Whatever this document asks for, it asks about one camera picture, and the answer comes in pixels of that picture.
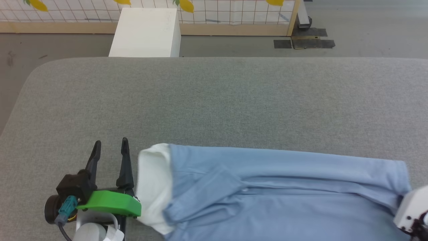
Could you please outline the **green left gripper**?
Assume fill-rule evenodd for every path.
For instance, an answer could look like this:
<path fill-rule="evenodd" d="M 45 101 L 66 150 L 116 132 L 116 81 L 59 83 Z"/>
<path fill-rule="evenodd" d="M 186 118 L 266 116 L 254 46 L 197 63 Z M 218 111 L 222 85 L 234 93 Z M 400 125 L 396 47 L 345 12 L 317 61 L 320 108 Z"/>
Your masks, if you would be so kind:
<path fill-rule="evenodd" d="M 109 190 L 97 190 L 92 193 L 86 204 L 79 204 L 78 210 L 89 209 L 97 212 L 111 213 L 126 217 L 140 217 L 142 206 L 134 197 L 134 178 L 130 159 L 129 142 L 122 139 L 122 162 L 116 187 L 123 193 Z M 96 180 L 97 165 L 101 155 L 101 141 L 97 140 L 92 148 L 85 170 L 90 181 Z"/>

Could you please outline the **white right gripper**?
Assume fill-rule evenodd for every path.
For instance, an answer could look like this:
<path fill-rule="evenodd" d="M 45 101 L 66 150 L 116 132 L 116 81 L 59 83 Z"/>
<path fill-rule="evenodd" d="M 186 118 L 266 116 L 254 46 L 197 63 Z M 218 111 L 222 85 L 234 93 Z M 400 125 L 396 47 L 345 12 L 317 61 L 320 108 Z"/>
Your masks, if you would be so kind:
<path fill-rule="evenodd" d="M 406 194 L 394 217 L 394 224 L 403 232 L 427 232 L 428 186 Z"/>

